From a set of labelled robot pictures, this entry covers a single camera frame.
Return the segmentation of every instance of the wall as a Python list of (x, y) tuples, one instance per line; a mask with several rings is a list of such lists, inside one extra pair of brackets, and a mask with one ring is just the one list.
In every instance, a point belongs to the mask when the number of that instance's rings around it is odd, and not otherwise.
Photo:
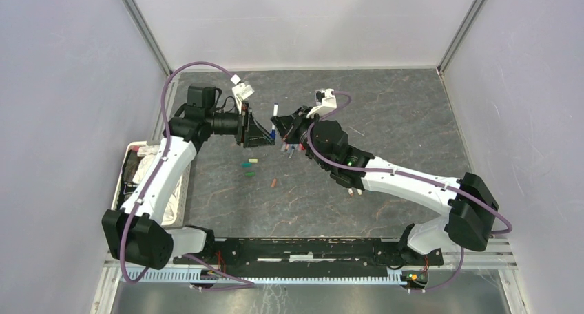
[(582, 19), (582, 0), (487, 0), (446, 70), (472, 164), (515, 225), (534, 313), (581, 311)]
[(0, 313), (87, 313), (162, 72), (120, 0), (0, 0)]
[(136, 0), (174, 68), (428, 67), (472, 0)]

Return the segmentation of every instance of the white basket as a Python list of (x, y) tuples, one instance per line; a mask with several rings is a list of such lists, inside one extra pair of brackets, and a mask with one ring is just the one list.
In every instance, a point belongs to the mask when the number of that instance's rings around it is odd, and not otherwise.
[[(118, 195), (120, 193), (120, 186), (122, 184), (122, 173), (123, 173), (123, 166), (124, 162), (126, 161), (126, 157), (128, 152), (133, 147), (144, 147), (146, 146), (146, 142), (132, 142), (126, 148), (126, 153), (124, 154), (124, 159), (122, 160), (122, 167), (120, 168), (120, 176), (118, 177), (118, 184), (116, 185), (116, 191), (114, 193), (114, 200), (112, 203), (112, 209), (117, 209), (117, 202), (118, 202)], [(183, 222), (185, 221), (185, 205), (187, 202), (187, 188), (189, 187), (189, 177), (191, 171), (191, 164), (188, 164), (185, 168), (184, 172), (182, 173), (182, 177), (178, 181), (178, 207), (176, 208), (176, 215), (172, 221), (166, 221), (161, 224), (164, 228), (171, 228), (171, 227), (181, 227)]]

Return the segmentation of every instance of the gray floor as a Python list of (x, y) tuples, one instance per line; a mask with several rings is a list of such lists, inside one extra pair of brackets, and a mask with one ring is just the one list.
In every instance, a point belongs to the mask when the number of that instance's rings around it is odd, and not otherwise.
[[(336, 118), (352, 145), (392, 163), (442, 176), (469, 170), (448, 98), (434, 70), (319, 70), (240, 72), (255, 89), (257, 118), (270, 129), (273, 104), (280, 114), (312, 106), (314, 90), (348, 91), (353, 103)], [(192, 83), (231, 93), (221, 73), (184, 73), (173, 111)], [(213, 229), (216, 236), (388, 236), (436, 215), (384, 193), (350, 197), (304, 154), (292, 159), (274, 147), (243, 149), (232, 136), (213, 136), (191, 170), (185, 223)], [(258, 158), (243, 169), (241, 163)], [(255, 172), (245, 178), (243, 173)], [(274, 178), (276, 188), (271, 188)]]
[[(451, 272), (431, 271), (443, 281)], [(387, 285), (278, 285), (199, 293), (182, 283), (120, 283), (112, 313), (510, 313), (496, 271), (463, 271), (446, 289), (408, 295)]]

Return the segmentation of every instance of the purple cable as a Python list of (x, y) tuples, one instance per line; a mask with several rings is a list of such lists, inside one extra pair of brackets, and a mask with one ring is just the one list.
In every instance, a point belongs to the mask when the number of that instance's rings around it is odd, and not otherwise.
[[(186, 65), (180, 66), (174, 72), (172, 72), (172, 74), (170, 74), (166, 78), (165, 84), (163, 86), (163, 93), (162, 93), (162, 95), (160, 95), (160, 114), (162, 114), (162, 116), (163, 116), (163, 123), (165, 126), (165, 134), (166, 135), (170, 134), (170, 126), (168, 124), (168, 116), (166, 115), (166, 106), (165, 106), (166, 92), (168, 91), (168, 86), (170, 85), (170, 82), (172, 81), (172, 79), (174, 79), (174, 77), (178, 73), (181, 73), (184, 69), (191, 67), (191, 66), (195, 66), (195, 65), (211, 66), (211, 67), (214, 67), (214, 68), (220, 70), (221, 72), (225, 73), (227, 76), (229, 76), (229, 78), (233, 77), (233, 74), (230, 71), (224, 69), (223, 67), (221, 67), (217, 64), (209, 63), (207, 61), (194, 61), (192, 63), (188, 63)], [(167, 136), (166, 144), (165, 144), (165, 147), (163, 150), (163, 157), (165, 157), (168, 154), (168, 151), (170, 150), (170, 142), (171, 142), (171, 136)], [(164, 160), (162, 160), (162, 159), (159, 159), (158, 162), (156, 163), (156, 166), (154, 167), (152, 174), (150, 174), (150, 177), (145, 181), (144, 187), (142, 188), (142, 191), (140, 191), (140, 193), (138, 195), (139, 200), (144, 198), (146, 191), (148, 191), (150, 184), (152, 184), (152, 181), (154, 181), (154, 178), (156, 177), (156, 174), (158, 173), (160, 168), (163, 166), (163, 163), (164, 163)], [(140, 207), (140, 204), (138, 203), (138, 201), (136, 201), (134, 203), (134, 207), (132, 208), (132, 211), (130, 211), (128, 218), (126, 220), (126, 223), (124, 225), (124, 230), (122, 232), (122, 239), (121, 239), (121, 244), (120, 244), (120, 268), (122, 270), (122, 276), (124, 277), (124, 280), (126, 280), (126, 282), (129, 284), (137, 283), (139, 280), (142, 279), (142, 277), (144, 277), (144, 274), (146, 274), (146, 271), (148, 270), (148, 268), (145, 267), (144, 270), (142, 271), (142, 273), (140, 273), (140, 275), (135, 280), (133, 280), (133, 279), (129, 278), (128, 273), (127, 273), (127, 269), (126, 269), (126, 260), (125, 259), (126, 259), (127, 235), (129, 232), (129, 226), (132, 223), (132, 218), (134, 217), (134, 215), (136, 215), (136, 212), (138, 211), (139, 207)]]
[(236, 276), (229, 275), (228, 273), (223, 273), (222, 271), (213, 268), (210, 264), (207, 264), (206, 262), (202, 261), (201, 259), (197, 258), (194, 255), (191, 255), (191, 254), (183, 254), (182, 256), (184, 258), (188, 258), (190, 260), (197, 261), (199, 264), (207, 267), (209, 270), (217, 273), (218, 275), (221, 275), (224, 278), (229, 278), (230, 280), (235, 280), (235, 281), (238, 281), (238, 282), (243, 283), (243, 284), (240, 284), (240, 285), (226, 286), (224, 288), (216, 288), (216, 289), (215, 288), (211, 288), (211, 289), (201, 288), (200, 289), (201, 291), (209, 291), (209, 292), (210, 291), (227, 291), (227, 290), (237, 290), (237, 289), (249, 289), (249, 288), (253, 288), (253, 287), (256, 286), (256, 284), (253, 283), (252, 281), (244, 280), (242, 278), (237, 278)]
[[(345, 96), (347, 98), (347, 102), (345, 104), (343, 104), (342, 106), (337, 107), (336, 109), (334, 109), (332, 112), (323, 115), (320, 120), (324, 120), (326, 118), (329, 118), (331, 116), (333, 116), (334, 114), (336, 114), (337, 112), (339, 112), (340, 110), (344, 109), (345, 107), (347, 107), (347, 105), (349, 105), (352, 101), (351, 95), (348, 92), (333, 92), (333, 95), (340, 95), (340, 96)], [(431, 180), (428, 178), (424, 178), (422, 176), (418, 176), (418, 175), (414, 175), (414, 174), (410, 174), (407, 173), (405, 171), (394, 171), (393, 169), (389, 169), (389, 168), (363, 168), (363, 167), (352, 167), (352, 166), (346, 166), (346, 165), (342, 165), (339, 163), (335, 163), (332, 160), (327, 159), (326, 157), (324, 157), (323, 155), (320, 154), (320, 152), (316, 151), (316, 148), (314, 147), (314, 144), (312, 143), (312, 129), (314, 128), (314, 124), (315, 123), (311, 123), (311, 125), (308, 128), (307, 131), (307, 135), (306, 135), (306, 139), (308, 140), (309, 143), (309, 147), (311, 148), (312, 152), (322, 161), (324, 161), (325, 163), (337, 167), (337, 168), (341, 168), (341, 169), (347, 169), (349, 171), (365, 171), (365, 172), (381, 172), (381, 173), (390, 173), (390, 174), (397, 174), (397, 175), (401, 175), (401, 176), (405, 176), (407, 178), (413, 178), (415, 180), (418, 181), (422, 181), (422, 182), (426, 182), (429, 183), (431, 185), (434, 185), (436, 187), (441, 187), (444, 188), (445, 184), (437, 182), (435, 180)], [(500, 221), (502, 221), (502, 223), (505, 224), (505, 226), (507, 227), (507, 229), (504, 230), (496, 230), (491, 232), (492, 235), (503, 235), (506, 233), (510, 233), (513, 230), (513, 226), (511, 225), (511, 222), (509, 222), (509, 220), (507, 220), (504, 216), (502, 216), (499, 212), (495, 211), (493, 208), (489, 207), (486, 203), (482, 202), (480, 199), (478, 199), (477, 197), (474, 197), (473, 195), (471, 195), (470, 193), (464, 191), (464, 190), (460, 190), (458, 188), (454, 188), (451, 187), (450, 185), (446, 187), (447, 190), (453, 191), (461, 196), (464, 196), (468, 199), (470, 199), (471, 201), (473, 201), (474, 203), (476, 203), (477, 205), (479, 205), (480, 207), (484, 208), (487, 212), (491, 213), (492, 215), (494, 215), (496, 218), (498, 218)], [(464, 261), (464, 248), (461, 247), (461, 251), (460, 251), (460, 262), (458, 263), (458, 267), (456, 268), (455, 272), (452, 274), (452, 276), (450, 276), (450, 278), (448, 280), (446, 280), (446, 282), (442, 283), (442, 284), (438, 284), (437, 286), (433, 286), (431, 288), (428, 289), (424, 289), (424, 291), (420, 291), (420, 293), (426, 292), (426, 291), (432, 291), (432, 290), (438, 290), (438, 289), (442, 289), (443, 287), (449, 285), (460, 273), (460, 270), (462, 269), (462, 264)]]

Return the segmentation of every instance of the purple hose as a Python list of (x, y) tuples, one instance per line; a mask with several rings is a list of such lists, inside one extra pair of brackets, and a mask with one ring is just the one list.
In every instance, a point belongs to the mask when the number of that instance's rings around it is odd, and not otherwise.
[[(337, 107), (336, 109), (334, 109), (332, 112), (323, 115), (320, 120), (324, 120), (326, 118), (331, 117), (332, 115), (336, 114), (337, 112), (339, 112), (340, 110), (344, 109), (345, 107), (347, 107), (347, 105), (349, 105), (351, 103), (351, 95), (348, 94), (347, 92), (333, 92), (334, 95), (340, 95), (340, 96), (345, 96), (347, 98), (347, 102), (345, 104), (343, 104), (342, 106)], [(352, 166), (346, 166), (346, 165), (342, 165), (339, 163), (335, 163), (332, 160), (327, 159), (326, 157), (324, 157), (323, 155), (320, 154), (320, 152), (316, 151), (316, 148), (314, 147), (314, 144), (312, 143), (312, 129), (314, 128), (314, 124), (312, 123), (307, 131), (307, 140), (309, 143), (309, 147), (311, 148), (312, 152), (323, 162), (337, 167), (337, 168), (341, 168), (341, 169), (347, 169), (349, 171), (365, 171), (365, 172), (381, 172), (381, 173), (390, 173), (390, 174), (397, 174), (397, 175), (401, 175), (401, 176), (405, 176), (408, 178), (413, 178), (415, 180), (418, 181), (422, 181), (422, 182), (426, 182), (429, 183), (431, 185), (434, 185), (436, 187), (441, 187), (443, 188), (445, 186), (445, 184), (437, 182), (435, 180), (431, 180), (428, 178), (424, 178), (422, 176), (418, 176), (418, 175), (414, 175), (414, 174), (410, 174), (407, 173), (405, 171), (395, 171), (393, 169), (389, 169), (389, 168), (363, 168), (363, 167), (352, 167)], [(474, 203), (476, 203), (477, 205), (479, 205), (480, 207), (484, 208), (487, 212), (491, 213), (492, 215), (494, 215), (496, 218), (498, 218), (500, 221), (502, 221), (502, 223), (505, 224), (505, 226), (507, 227), (507, 229), (504, 230), (496, 230), (491, 232), (492, 235), (503, 235), (506, 233), (510, 233), (513, 230), (513, 226), (511, 225), (511, 222), (509, 222), (509, 220), (507, 220), (504, 216), (502, 216), (499, 212), (495, 211), (493, 208), (489, 207), (486, 203), (482, 202), (480, 199), (478, 199), (477, 197), (474, 197), (473, 195), (471, 195), (470, 193), (464, 191), (464, 190), (460, 190), (451, 186), (447, 186), (446, 187), (447, 190), (453, 191), (461, 196), (464, 196), (468, 199), (470, 199), (471, 201), (473, 201)], [(412, 290), (412, 292), (415, 293), (423, 293), (423, 292), (427, 292), (427, 291), (432, 291), (432, 290), (439, 290), (442, 289), (445, 286), (448, 286), (450, 283), (452, 283), (452, 281), (458, 276), (458, 274), (460, 273), (460, 270), (462, 269), (462, 264), (464, 261), (464, 248), (461, 247), (460, 250), (460, 262), (458, 263), (458, 267), (456, 268), (455, 272), (452, 274), (452, 276), (450, 276), (450, 278), (448, 280), (446, 280), (446, 282), (438, 284), (437, 286), (432, 286), (431, 288), (427, 288), (424, 289), (423, 291), (415, 291)]]
[(222, 271), (213, 268), (210, 264), (207, 264), (206, 262), (202, 261), (201, 259), (197, 258), (194, 255), (191, 254), (183, 254), (182, 255), (184, 258), (188, 258), (190, 260), (195, 260), (197, 261), (199, 264), (207, 267), (209, 270), (217, 273), (218, 275), (221, 275), (224, 278), (229, 278), (230, 280), (235, 280), (238, 282), (241, 282), (243, 284), (240, 285), (234, 285), (234, 286), (226, 286), (224, 288), (211, 288), (211, 289), (203, 289), (201, 288), (201, 291), (227, 291), (227, 290), (237, 290), (237, 289), (249, 289), (249, 288), (253, 288), (256, 286), (255, 283), (253, 283), (252, 281), (248, 281), (248, 280), (244, 280), (242, 278), (237, 278), (236, 276), (233, 275), (229, 275), (227, 273), (223, 273)]
[[(165, 84), (163, 86), (163, 93), (162, 93), (162, 95), (160, 95), (160, 114), (162, 114), (162, 116), (163, 116), (163, 123), (165, 126), (165, 134), (167, 135), (166, 144), (165, 144), (165, 147), (163, 150), (163, 157), (165, 157), (168, 154), (168, 151), (170, 150), (170, 142), (171, 142), (171, 136), (169, 136), (170, 135), (170, 126), (168, 124), (168, 116), (166, 115), (166, 106), (165, 106), (165, 99), (166, 99), (166, 93), (168, 91), (168, 86), (170, 85), (170, 82), (172, 81), (172, 79), (174, 79), (174, 77), (178, 73), (181, 73), (184, 69), (191, 67), (191, 66), (195, 66), (195, 65), (211, 66), (211, 67), (214, 67), (214, 68), (220, 70), (221, 72), (225, 73), (229, 78), (231, 78), (233, 76), (233, 74), (230, 71), (224, 69), (223, 67), (221, 67), (217, 64), (209, 63), (206, 61), (194, 61), (192, 63), (188, 63), (186, 65), (180, 66), (179, 68), (177, 68), (174, 72), (172, 72), (172, 74), (170, 74), (166, 78)], [(138, 194), (139, 200), (144, 198), (146, 191), (148, 191), (148, 188), (152, 184), (152, 181), (154, 181), (154, 178), (156, 177), (156, 174), (158, 173), (160, 168), (163, 166), (163, 163), (164, 163), (164, 160), (162, 160), (162, 159), (158, 160), (158, 162), (156, 163), (156, 166), (154, 167), (152, 174), (150, 174), (150, 177), (145, 181), (144, 187), (142, 188), (142, 191), (140, 191), (140, 193)], [(148, 270), (148, 268), (145, 267), (144, 270), (142, 271), (142, 273), (140, 273), (140, 275), (135, 280), (133, 280), (133, 279), (129, 278), (128, 273), (127, 273), (127, 269), (126, 269), (125, 259), (126, 259), (127, 235), (129, 232), (129, 226), (132, 223), (132, 219), (133, 219), (134, 215), (136, 215), (136, 212), (138, 211), (139, 207), (140, 207), (140, 204), (138, 203), (138, 201), (136, 201), (134, 203), (134, 207), (132, 208), (132, 211), (129, 213), (128, 218), (126, 220), (126, 223), (124, 225), (124, 230), (122, 232), (122, 239), (121, 239), (121, 244), (120, 244), (120, 268), (122, 270), (122, 276), (124, 277), (124, 280), (126, 280), (126, 282), (128, 282), (130, 284), (137, 283), (137, 281), (141, 280), (142, 277), (144, 276), (144, 274), (146, 274), (146, 271)]]

